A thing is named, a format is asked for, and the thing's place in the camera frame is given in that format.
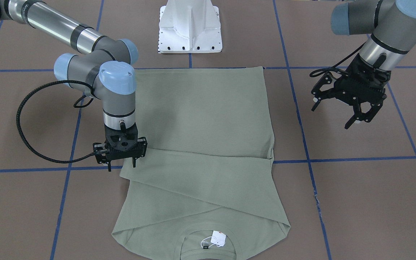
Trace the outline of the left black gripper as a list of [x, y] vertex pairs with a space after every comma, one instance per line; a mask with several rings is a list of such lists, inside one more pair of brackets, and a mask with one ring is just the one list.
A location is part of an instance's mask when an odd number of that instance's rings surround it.
[[[347, 69], [336, 66], [317, 69], [311, 77], [322, 76], [311, 90], [314, 95], [315, 111], [325, 99], [338, 99], [353, 107], [354, 114], [345, 123], [349, 129], [356, 121], [370, 123], [383, 106], [386, 99], [385, 85], [391, 79], [390, 70], [382, 70], [376, 65], [368, 64], [360, 56], [356, 56]], [[368, 112], [362, 112], [361, 104], [370, 103]]]

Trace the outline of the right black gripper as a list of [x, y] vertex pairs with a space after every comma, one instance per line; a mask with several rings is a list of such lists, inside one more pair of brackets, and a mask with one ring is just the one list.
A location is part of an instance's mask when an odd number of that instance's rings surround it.
[[132, 167], [137, 166], [137, 159], [144, 157], [147, 150], [145, 137], [138, 138], [137, 124], [127, 127], [121, 123], [118, 130], [104, 126], [106, 140], [93, 143], [94, 156], [98, 164], [106, 164], [111, 172], [111, 161], [131, 158]]

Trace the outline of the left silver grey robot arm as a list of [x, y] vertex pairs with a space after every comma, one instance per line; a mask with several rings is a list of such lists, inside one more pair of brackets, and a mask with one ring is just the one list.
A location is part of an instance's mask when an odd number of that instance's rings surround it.
[[386, 99], [391, 71], [416, 44], [416, 0], [354, 0], [338, 5], [331, 15], [336, 35], [369, 34], [351, 56], [347, 69], [337, 65], [317, 69], [321, 76], [311, 93], [314, 111], [324, 99], [338, 99], [352, 106], [345, 124], [371, 122]]

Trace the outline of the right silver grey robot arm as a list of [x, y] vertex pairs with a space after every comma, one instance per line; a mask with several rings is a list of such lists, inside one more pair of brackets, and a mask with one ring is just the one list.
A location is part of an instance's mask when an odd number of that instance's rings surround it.
[[[16, 113], [16, 126], [25, 146], [40, 158], [58, 164], [70, 164], [94, 156], [98, 164], [111, 161], [137, 160], [146, 155], [147, 140], [138, 137], [136, 124], [137, 76], [133, 64], [139, 53], [128, 39], [114, 40], [93, 27], [56, 10], [42, 0], [0, 0], [0, 21], [13, 20], [38, 29], [70, 46], [78, 54], [62, 54], [53, 66], [56, 81], [31, 91]], [[65, 84], [79, 90], [83, 98], [99, 99], [103, 107], [105, 141], [94, 143], [93, 151], [83, 157], [61, 161], [36, 151], [21, 127], [22, 109], [37, 92]]]

